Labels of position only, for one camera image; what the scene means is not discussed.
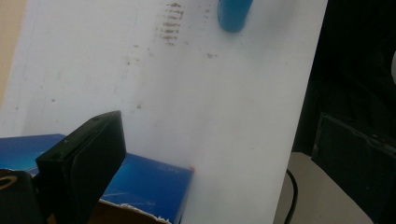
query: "torn cardboard edge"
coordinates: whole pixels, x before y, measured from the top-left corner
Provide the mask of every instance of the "torn cardboard edge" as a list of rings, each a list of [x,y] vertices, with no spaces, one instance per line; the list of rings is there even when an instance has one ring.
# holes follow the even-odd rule
[[[116,208],[119,208],[119,209],[124,209],[124,210],[130,211],[130,212],[133,212],[133,213],[137,213],[137,214],[142,215],[142,216],[146,216],[146,217],[152,218],[153,220],[157,221],[158,223],[172,224],[169,221],[169,219],[164,219],[162,217],[155,217],[154,215],[152,215],[152,214],[150,214],[148,212],[145,212],[143,210],[140,210],[140,209],[138,209],[136,207],[133,207],[133,206],[131,206],[128,203],[116,204],[116,203],[111,203],[111,202],[105,201],[103,199],[100,199],[99,203],[106,204],[106,205],[109,205],[109,206],[113,206],[113,207],[116,207]]]

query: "white surface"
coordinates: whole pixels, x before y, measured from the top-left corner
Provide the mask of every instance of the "white surface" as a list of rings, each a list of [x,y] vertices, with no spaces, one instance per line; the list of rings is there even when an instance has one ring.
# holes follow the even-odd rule
[[[311,158],[301,152],[290,155],[289,170],[298,185],[298,201],[291,224],[373,224],[373,221],[343,192]],[[286,175],[274,224],[285,223],[293,197]]]
[[[120,109],[129,152],[195,167],[183,223],[272,223],[325,7],[255,1],[229,34],[215,0],[28,1],[0,135]]]

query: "black object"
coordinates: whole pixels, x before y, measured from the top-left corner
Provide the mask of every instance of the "black object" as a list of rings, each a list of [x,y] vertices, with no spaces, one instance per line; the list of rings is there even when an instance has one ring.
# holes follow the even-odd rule
[[[293,151],[311,156],[320,113],[396,139],[396,1],[329,0]]]
[[[39,174],[33,179],[23,172],[0,176],[8,181],[0,185],[0,223],[42,224],[52,213],[58,224],[87,223],[125,154],[120,111],[88,120],[36,159]],[[9,184],[13,176],[18,181]],[[19,210],[42,220],[18,221]]]
[[[395,223],[395,140],[354,120],[322,114],[312,161],[374,223]]]
[[[294,178],[294,175],[291,173],[291,171],[289,169],[286,170],[286,174],[288,174],[288,176],[290,177],[291,184],[293,185],[293,200],[291,201],[291,206],[290,206],[288,215],[285,218],[285,224],[290,224],[291,219],[293,218],[293,215],[294,215],[294,210],[296,209],[296,205],[297,205],[298,186],[297,186],[297,181]]]

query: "beige wall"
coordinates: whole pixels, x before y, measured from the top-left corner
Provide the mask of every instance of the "beige wall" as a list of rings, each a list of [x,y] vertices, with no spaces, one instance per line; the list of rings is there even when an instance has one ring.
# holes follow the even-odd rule
[[[299,188],[292,224],[372,224],[364,212],[302,153],[291,153],[289,170]],[[290,209],[292,185],[285,175],[274,224],[284,223]]]
[[[26,0],[0,0],[0,105],[21,29]]]

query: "wall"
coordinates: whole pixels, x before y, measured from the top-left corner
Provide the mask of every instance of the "wall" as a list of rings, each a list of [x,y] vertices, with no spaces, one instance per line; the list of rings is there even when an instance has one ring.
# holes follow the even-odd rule
[[[21,29],[25,0],[0,0],[0,105]]]

